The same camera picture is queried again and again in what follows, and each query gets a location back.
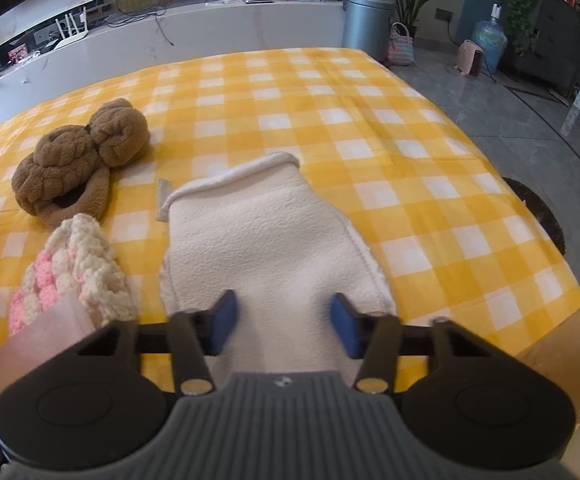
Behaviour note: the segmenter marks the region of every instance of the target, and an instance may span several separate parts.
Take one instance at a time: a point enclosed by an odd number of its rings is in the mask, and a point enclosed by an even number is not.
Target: stuffed toy
[[[77,213],[105,211],[110,168],[139,158],[150,144],[148,121],[126,99],[104,104],[87,126],[68,124],[41,137],[12,176],[17,204],[57,227]]]

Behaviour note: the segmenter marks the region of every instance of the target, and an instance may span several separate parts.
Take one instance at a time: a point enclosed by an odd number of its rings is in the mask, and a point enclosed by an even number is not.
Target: white cable
[[[230,2],[235,2],[235,1],[237,1],[237,0],[220,0],[218,2],[206,2],[205,5],[207,7],[216,7],[216,6],[229,4]]]

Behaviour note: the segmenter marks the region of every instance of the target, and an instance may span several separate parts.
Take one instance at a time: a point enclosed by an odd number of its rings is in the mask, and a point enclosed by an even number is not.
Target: black circular pad
[[[115,462],[163,426],[161,390],[113,357],[64,354],[0,396],[0,443],[11,459],[49,470]]]
[[[423,444],[453,462],[489,470],[559,456],[575,422],[563,391],[500,358],[453,359],[405,392],[401,408]]]

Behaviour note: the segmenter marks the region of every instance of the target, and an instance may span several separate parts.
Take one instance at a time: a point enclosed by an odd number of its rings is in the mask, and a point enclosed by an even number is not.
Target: power outlet
[[[34,41],[36,42],[37,45],[46,43],[47,41],[50,41],[50,33],[57,31],[58,32],[58,27],[56,26],[56,23],[52,23],[52,25],[48,25],[45,28],[42,28],[41,30],[37,30],[34,33]]]
[[[435,20],[441,20],[442,22],[452,22],[452,19],[454,18],[454,12],[452,12],[451,10],[445,10],[445,9],[436,9],[435,12]]]

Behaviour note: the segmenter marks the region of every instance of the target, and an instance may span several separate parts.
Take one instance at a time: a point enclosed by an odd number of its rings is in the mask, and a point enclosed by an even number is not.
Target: dark round mat
[[[526,207],[537,219],[541,227],[544,228],[545,232],[550,237],[550,240],[556,245],[557,249],[562,255],[566,253],[566,240],[563,235],[563,229],[557,222],[552,211],[546,205],[546,203],[541,200],[541,197],[532,191],[525,184],[521,184],[516,180],[511,178],[503,177],[503,180],[510,186],[510,189],[521,199],[522,202],[526,204]]]

